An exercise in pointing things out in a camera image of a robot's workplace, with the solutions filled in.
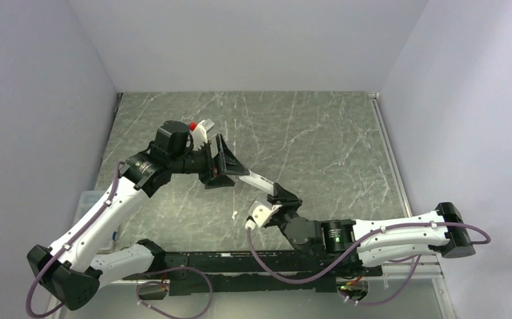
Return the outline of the white remote control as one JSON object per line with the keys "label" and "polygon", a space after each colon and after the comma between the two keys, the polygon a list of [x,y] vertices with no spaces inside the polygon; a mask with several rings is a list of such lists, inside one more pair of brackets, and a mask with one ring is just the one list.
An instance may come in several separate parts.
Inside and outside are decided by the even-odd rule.
{"label": "white remote control", "polygon": [[238,179],[250,186],[253,186],[266,194],[274,194],[274,182],[253,171],[249,171],[248,175],[240,175]]}

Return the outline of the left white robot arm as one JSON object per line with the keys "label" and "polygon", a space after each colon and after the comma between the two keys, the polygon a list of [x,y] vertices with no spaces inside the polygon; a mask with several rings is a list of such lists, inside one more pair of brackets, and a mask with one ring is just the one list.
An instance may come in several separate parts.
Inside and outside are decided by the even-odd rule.
{"label": "left white robot arm", "polygon": [[173,175],[194,174],[207,189],[234,186],[235,176],[250,171],[217,135],[211,150],[211,120],[196,125],[164,122],[141,152],[116,165],[112,183],[85,216],[49,246],[36,245],[27,259],[41,285],[69,310],[82,308],[103,286],[142,273],[160,277],[167,268],[166,252],[148,239],[99,257],[103,240],[127,216],[149,200]]}

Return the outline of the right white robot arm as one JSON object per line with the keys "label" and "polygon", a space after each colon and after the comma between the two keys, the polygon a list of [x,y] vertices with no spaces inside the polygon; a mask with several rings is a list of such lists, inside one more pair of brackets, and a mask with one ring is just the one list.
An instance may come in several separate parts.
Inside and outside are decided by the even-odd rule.
{"label": "right white robot arm", "polygon": [[278,183],[267,202],[253,211],[258,227],[278,227],[294,250],[325,265],[340,259],[344,273],[356,276],[365,268],[412,255],[445,259],[475,254],[459,210],[451,202],[413,217],[385,220],[316,221],[298,213],[301,199]]}

